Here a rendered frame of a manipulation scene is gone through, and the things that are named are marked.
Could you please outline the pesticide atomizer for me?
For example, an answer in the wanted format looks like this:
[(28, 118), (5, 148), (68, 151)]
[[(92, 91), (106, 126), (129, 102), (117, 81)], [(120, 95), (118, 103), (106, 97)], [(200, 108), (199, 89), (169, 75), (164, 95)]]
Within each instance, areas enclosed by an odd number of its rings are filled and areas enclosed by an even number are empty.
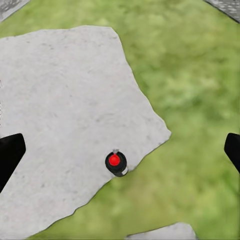
[(125, 155), (114, 148), (105, 159), (105, 164), (108, 170), (117, 178), (126, 176), (129, 172), (128, 162)]

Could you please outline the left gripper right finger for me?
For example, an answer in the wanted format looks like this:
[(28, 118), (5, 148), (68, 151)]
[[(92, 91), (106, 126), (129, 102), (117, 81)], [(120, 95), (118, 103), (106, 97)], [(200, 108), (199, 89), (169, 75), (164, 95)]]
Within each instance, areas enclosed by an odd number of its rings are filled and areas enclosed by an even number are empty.
[(240, 173), (240, 134), (230, 132), (227, 135), (224, 151)]

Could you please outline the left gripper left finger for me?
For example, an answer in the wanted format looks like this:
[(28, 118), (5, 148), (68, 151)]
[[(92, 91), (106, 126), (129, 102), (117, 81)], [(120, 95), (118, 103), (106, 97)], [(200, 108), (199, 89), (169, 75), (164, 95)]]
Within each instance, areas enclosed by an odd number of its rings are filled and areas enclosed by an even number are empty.
[(0, 138), (0, 193), (25, 152), (26, 145), (21, 133)]

